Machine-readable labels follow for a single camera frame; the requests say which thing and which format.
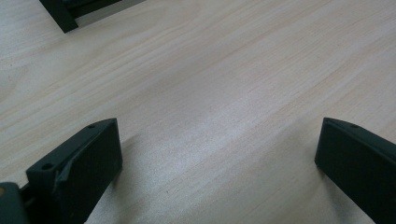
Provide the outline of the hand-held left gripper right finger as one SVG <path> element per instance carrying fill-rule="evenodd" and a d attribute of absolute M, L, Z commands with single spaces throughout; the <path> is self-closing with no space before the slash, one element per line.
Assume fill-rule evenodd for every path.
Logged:
<path fill-rule="evenodd" d="M 326 118 L 315 164 L 376 224 L 396 224 L 396 144 Z"/>

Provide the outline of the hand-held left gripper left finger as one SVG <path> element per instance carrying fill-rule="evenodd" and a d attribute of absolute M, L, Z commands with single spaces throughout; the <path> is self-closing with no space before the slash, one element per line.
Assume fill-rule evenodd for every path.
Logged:
<path fill-rule="evenodd" d="M 39 224 L 83 224 L 122 168 L 115 119 L 88 125 L 26 170 Z"/>

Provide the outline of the black metal two-tier rack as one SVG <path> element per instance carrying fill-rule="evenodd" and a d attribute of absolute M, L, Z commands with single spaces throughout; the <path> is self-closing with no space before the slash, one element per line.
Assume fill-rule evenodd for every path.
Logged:
<path fill-rule="evenodd" d="M 64 33 L 78 28 L 76 18 L 120 0 L 39 0 Z"/>

